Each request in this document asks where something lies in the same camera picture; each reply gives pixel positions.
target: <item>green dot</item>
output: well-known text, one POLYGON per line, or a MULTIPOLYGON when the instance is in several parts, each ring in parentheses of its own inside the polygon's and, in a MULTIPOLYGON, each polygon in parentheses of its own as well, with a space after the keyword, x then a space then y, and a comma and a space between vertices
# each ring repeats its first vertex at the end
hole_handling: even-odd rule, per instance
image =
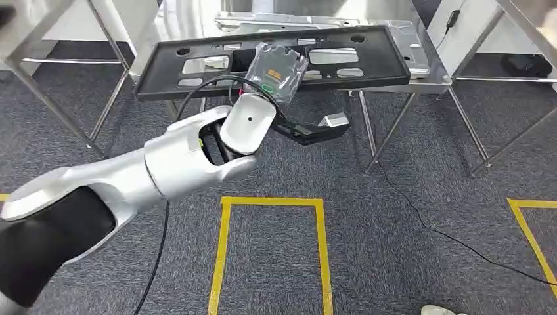
POLYGON ((268 84, 262 84, 261 88, 269 93, 273 93, 275 91, 275 89, 268 84))

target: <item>yellow floor tape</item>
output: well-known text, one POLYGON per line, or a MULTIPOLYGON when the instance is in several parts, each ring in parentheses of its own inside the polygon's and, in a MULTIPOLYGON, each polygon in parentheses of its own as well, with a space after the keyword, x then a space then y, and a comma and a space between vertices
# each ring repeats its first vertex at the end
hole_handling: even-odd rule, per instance
POLYGON ((230 197, 221 198, 223 212, 221 216, 221 229, 215 261, 215 272, 211 285, 209 298, 209 315, 217 315, 219 298, 225 270, 228 231, 232 205, 282 205, 282 206, 308 206, 315 208, 317 222, 317 245, 319 247, 319 266, 321 269, 321 291, 323 293, 323 314, 332 315, 332 289, 330 284, 329 258, 327 252, 327 236, 325 233, 325 212, 323 199, 307 198, 265 198, 265 197, 230 197))
MULTIPOLYGON (((541 251, 538 242, 534 238, 534 234, 530 230, 530 227, 528 227, 528 223, 526 223, 526 220, 524 219, 524 216, 520 211, 520 208, 557 209, 557 201, 516 200, 516 199, 508 199, 508 198, 507 200, 514 216, 516 217, 516 220, 518 221, 518 225, 522 229, 522 232, 526 236, 526 239, 530 243, 530 246, 532 246, 532 250, 534 250, 536 257, 538 258, 538 261, 541 265, 541 268, 543 269, 543 272, 545 273, 545 277, 547 278, 547 281, 557 284, 557 280, 555 279, 555 275, 553 274, 553 271, 551 271, 551 268, 547 263, 547 259, 545 259, 545 256, 543 255, 543 252, 541 251)), ((550 285, 550 286, 551 286, 551 290, 553 290, 553 295, 555 295, 555 298, 557 299, 557 285, 550 285)))

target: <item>black plastic tray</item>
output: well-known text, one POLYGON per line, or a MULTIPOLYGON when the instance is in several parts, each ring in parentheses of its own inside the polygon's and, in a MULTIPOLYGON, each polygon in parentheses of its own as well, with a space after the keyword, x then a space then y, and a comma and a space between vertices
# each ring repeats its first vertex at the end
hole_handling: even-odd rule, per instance
MULTIPOLYGON (((184 98, 196 87, 178 86, 178 82, 182 79, 200 78, 205 81, 223 74, 243 77, 255 56, 255 48, 262 41, 290 47, 306 57, 309 57, 309 52, 313 49, 354 48, 356 50, 358 62, 312 64, 310 59, 307 70, 320 71, 322 79, 303 81, 299 91, 404 85, 410 80, 410 71, 387 27, 356 26, 161 42, 153 50, 136 86, 135 94, 139 100, 184 98), (299 39, 315 39, 315 42, 299 45, 299 39), (241 47, 225 49, 225 45, 232 44, 241 44, 241 47), (216 72, 188 74, 182 72, 186 60, 208 56, 228 56, 228 68, 216 72), (344 68, 359 68, 363 75, 338 77, 337 70, 344 68)), ((225 96, 228 94, 228 88, 228 84, 212 85, 196 94, 196 97, 225 96)))

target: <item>screw hole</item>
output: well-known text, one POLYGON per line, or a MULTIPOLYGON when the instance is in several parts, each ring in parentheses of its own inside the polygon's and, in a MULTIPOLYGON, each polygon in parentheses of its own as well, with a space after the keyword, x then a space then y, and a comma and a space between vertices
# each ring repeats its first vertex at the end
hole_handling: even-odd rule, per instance
POLYGON ((178 54, 178 56, 185 56, 190 53, 190 49, 188 47, 180 48, 176 51, 176 53, 178 54))
POLYGON ((362 35, 354 35, 354 36, 350 37, 350 39, 354 43, 363 43, 365 41, 365 37, 363 37, 362 35))

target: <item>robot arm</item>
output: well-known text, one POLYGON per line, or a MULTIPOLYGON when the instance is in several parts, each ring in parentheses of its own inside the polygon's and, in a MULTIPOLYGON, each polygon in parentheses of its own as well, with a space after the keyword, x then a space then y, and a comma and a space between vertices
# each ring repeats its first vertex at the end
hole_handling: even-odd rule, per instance
MULTIPOLYGON (((55 169, 13 192, 0 213, 0 315, 25 312, 63 264, 92 253, 142 208, 252 170, 252 154, 269 128, 284 125, 276 114, 258 94, 244 93, 234 110, 202 112, 170 125, 141 149, 55 169), (213 163, 204 145, 208 136, 217 143, 222 165, 213 163)), ((319 142, 298 126, 303 125, 279 132, 302 144, 319 142)), ((336 127, 338 135, 324 133, 322 140, 348 126, 346 121, 341 132, 336 127)))

